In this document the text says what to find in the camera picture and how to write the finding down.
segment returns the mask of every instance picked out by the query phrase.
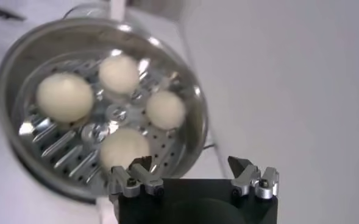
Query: screw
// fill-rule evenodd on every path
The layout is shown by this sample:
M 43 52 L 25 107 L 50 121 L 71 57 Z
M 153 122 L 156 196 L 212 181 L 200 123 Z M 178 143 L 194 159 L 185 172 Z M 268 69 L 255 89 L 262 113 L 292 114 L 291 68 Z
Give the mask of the screw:
M 267 188 L 267 187 L 269 187 L 269 183 L 267 182 L 267 180 L 262 179 L 259 181 L 259 186 L 263 187 L 263 188 Z
M 241 190 L 240 189 L 235 188 L 235 189 L 232 190 L 232 196 L 233 197 L 240 197 L 240 195 L 241 195 Z
M 126 111 L 122 108 L 117 108 L 112 113 L 114 120 L 116 121 L 124 121 L 126 118 Z
M 132 95 L 131 95 L 131 99 L 132 100 L 139 100 L 142 98 L 143 95 L 141 95 L 141 93 L 139 93 L 138 91 L 134 92 Z
M 134 179 L 134 178 L 129 178 L 127 181 L 126 181 L 126 185 L 128 186 L 128 187 L 133 187 L 134 185 L 136 185 L 137 184 L 137 181 L 136 181 L 136 179 Z
M 165 194 L 165 190 L 161 187 L 154 190 L 154 195 L 156 197 L 162 197 L 164 194 Z

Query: perforated steamer tray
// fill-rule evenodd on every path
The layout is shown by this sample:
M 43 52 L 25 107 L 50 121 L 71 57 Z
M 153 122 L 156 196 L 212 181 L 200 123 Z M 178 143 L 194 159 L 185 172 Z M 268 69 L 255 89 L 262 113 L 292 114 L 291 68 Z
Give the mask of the perforated steamer tray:
M 140 85 L 128 97 L 109 94 L 98 82 L 100 62 L 119 54 L 133 57 L 140 71 Z M 95 103 L 87 117 L 60 124 L 37 108 L 38 84 L 56 72 L 73 72 L 90 83 Z M 178 129 L 159 130 L 145 116 L 146 100 L 161 89 L 185 102 L 186 121 Z M 185 174 L 207 134 L 204 98 L 183 61 L 148 33 L 105 19 L 56 21 L 17 41 L 0 70 L 0 115 L 14 151 L 34 176 L 61 194 L 89 202 L 107 193 L 99 150 L 117 128 L 145 135 L 154 158 L 151 172 L 163 177 Z

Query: white countertop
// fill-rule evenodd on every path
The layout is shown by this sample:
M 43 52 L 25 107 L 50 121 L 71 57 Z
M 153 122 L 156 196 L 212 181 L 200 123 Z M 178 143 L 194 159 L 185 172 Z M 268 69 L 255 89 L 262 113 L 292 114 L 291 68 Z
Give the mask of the white countertop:
M 0 21 L 0 62 L 6 50 L 22 34 L 42 23 L 61 18 L 78 1 L 0 1 L 27 16 L 23 23 Z M 145 29 L 170 45 L 186 58 L 177 25 L 142 12 L 130 12 Z M 205 150 L 187 173 L 187 178 L 222 178 L 214 148 Z M 0 223 L 70 224 L 98 223 L 92 205 L 85 205 L 59 196 L 46 189 L 14 158 L 0 129 Z
M 359 0 L 183 2 L 221 152 L 280 172 L 279 223 L 359 223 Z

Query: robotic arm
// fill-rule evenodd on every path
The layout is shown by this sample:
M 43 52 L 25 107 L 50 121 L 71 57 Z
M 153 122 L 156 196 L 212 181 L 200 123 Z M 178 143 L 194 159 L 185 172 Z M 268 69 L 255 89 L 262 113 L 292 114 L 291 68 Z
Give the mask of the robotic arm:
M 120 224 L 276 224 L 279 173 L 261 176 L 248 159 L 229 157 L 235 176 L 224 179 L 161 179 L 148 172 L 150 156 L 129 171 L 112 167 L 110 201 L 119 203 Z

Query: white dough ball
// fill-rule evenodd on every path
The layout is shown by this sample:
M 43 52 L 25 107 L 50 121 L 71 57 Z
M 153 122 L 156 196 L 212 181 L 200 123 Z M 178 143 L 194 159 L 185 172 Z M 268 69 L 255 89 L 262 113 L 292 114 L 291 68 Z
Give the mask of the white dough ball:
M 170 130 L 182 125 L 185 120 L 185 104 L 174 93 L 159 91 L 147 101 L 146 114 L 158 128 Z
M 99 65 L 99 81 L 110 91 L 131 94 L 139 82 L 137 63 L 125 55 L 108 57 Z
M 38 86 L 36 100 L 45 115 L 59 122 L 83 118 L 94 104 L 92 88 L 71 73 L 58 73 L 44 79 Z
M 101 162 L 106 170 L 113 166 L 127 169 L 135 158 L 149 155 L 147 139 L 131 128 L 119 128 L 107 136 L 101 146 Z

